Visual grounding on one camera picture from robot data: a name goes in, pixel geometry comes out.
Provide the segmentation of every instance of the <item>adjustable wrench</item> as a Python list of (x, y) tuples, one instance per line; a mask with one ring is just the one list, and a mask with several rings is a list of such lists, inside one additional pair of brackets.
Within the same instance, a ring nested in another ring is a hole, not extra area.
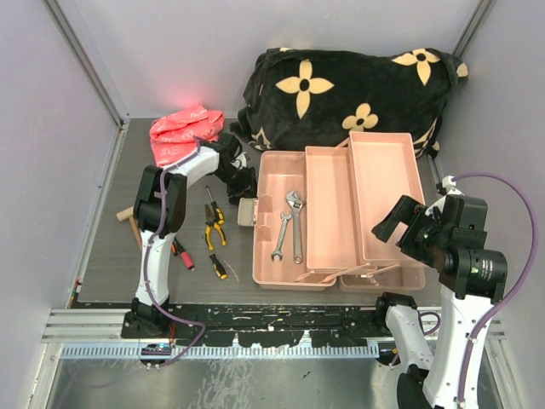
[(293, 261), (295, 264), (303, 262), (303, 244), (301, 241), (301, 218), (300, 212), (305, 205), (296, 190), (292, 190), (286, 194), (286, 201), (290, 205), (293, 215)]

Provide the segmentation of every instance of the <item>combination wrench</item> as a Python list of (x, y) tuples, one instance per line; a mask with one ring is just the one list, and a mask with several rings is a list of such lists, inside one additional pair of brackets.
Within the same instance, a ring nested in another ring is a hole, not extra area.
[(282, 226), (280, 226), (280, 235), (278, 236), (278, 243), (276, 244), (276, 249), (271, 254), (273, 261), (276, 260), (276, 257), (282, 261), (282, 245), (284, 244), (284, 237), (286, 235), (286, 228), (288, 227), (288, 222), (291, 220), (291, 213), (287, 215), (282, 212), (280, 213), (280, 218), (282, 219)]

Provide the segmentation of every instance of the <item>toolbox compartment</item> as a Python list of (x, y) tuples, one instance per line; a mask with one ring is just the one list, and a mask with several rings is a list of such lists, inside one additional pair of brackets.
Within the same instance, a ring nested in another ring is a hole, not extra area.
[(360, 263), (422, 267), (396, 246), (404, 224), (399, 224), (387, 243), (371, 232), (402, 195), (424, 203), (410, 134), (351, 132), (348, 148), (353, 202), (358, 204), (355, 222)]
[[(306, 161), (303, 152), (265, 152), (261, 155), (255, 207), (254, 259), (252, 275), (254, 281), (269, 290), (322, 291), (331, 287), (336, 279), (320, 283), (322, 274), (310, 274), (295, 282), (307, 271), (303, 251), (303, 263), (293, 261), (293, 219), (286, 229), (282, 247), (283, 260), (271, 259), (280, 232), (280, 212), (289, 212), (286, 194), (296, 190), (307, 202)], [(307, 205), (301, 209), (302, 248), (307, 248)]]
[(345, 147), (307, 147), (307, 269), (358, 265), (350, 163)]

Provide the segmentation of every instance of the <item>screwdriver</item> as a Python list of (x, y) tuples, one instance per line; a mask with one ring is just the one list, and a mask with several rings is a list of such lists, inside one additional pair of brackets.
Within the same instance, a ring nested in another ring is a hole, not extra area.
[(183, 245), (181, 245), (176, 237), (174, 237), (174, 241), (172, 242), (172, 254), (175, 256), (180, 255), (180, 258), (184, 262), (187, 269), (195, 271), (195, 263), (193, 262), (193, 259), (191, 259), (189, 253), (186, 251), (186, 249), (184, 249)]
[(226, 279), (227, 272), (225, 271), (225, 268), (221, 265), (220, 261), (218, 260), (218, 257), (216, 257), (214, 253), (210, 254), (210, 260), (212, 260), (212, 264), (214, 265), (214, 271), (217, 274), (217, 276), (220, 279)]
[(223, 217), (223, 212), (218, 207), (218, 204), (215, 202), (214, 198), (212, 197), (212, 193), (210, 192), (210, 189), (208, 189), (208, 186), (206, 187), (206, 190), (208, 191), (208, 195), (210, 196), (210, 201), (212, 202), (212, 210), (215, 214), (215, 222), (218, 224), (225, 223), (225, 217)]

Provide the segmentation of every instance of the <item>pink toolbox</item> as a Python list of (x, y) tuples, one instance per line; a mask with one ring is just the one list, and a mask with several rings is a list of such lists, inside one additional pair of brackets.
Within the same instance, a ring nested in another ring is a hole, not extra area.
[[(253, 225), (253, 278), (261, 287), (322, 291), (341, 280), (346, 292), (407, 292), (425, 285), (423, 266), (371, 229), (403, 194), (424, 202), (409, 134), (352, 132), (343, 146), (261, 155), (257, 199), (241, 205)], [(301, 210), (303, 263), (294, 262), (293, 224), (286, 229), (282, 261), (273, 261), (286, 194), (296, 190)]]

